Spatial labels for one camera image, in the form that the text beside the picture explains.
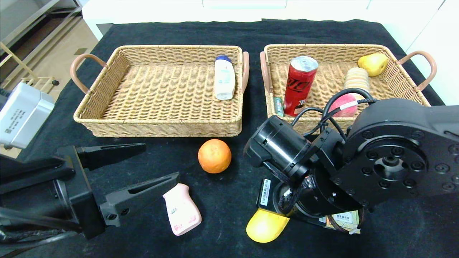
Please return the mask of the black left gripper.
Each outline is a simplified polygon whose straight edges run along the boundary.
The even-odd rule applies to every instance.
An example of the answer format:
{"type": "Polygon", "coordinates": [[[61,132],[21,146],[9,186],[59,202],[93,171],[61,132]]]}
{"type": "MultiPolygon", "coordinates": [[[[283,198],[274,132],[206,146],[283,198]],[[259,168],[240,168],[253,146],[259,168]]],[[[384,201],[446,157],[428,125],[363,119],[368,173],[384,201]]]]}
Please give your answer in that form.
{"type": "Polygon", "coordinates": [[[1,208],[20,213],[1,217],[1,226],[9,231],[75,231],[87,239],[105,232],[105,224],[120,227],[174,188],[180,173],[111,192],[99,210],[85,168],[119,163],[146,149],[144,143],[67,146],[29,162],[1,155],[1,208]]]}

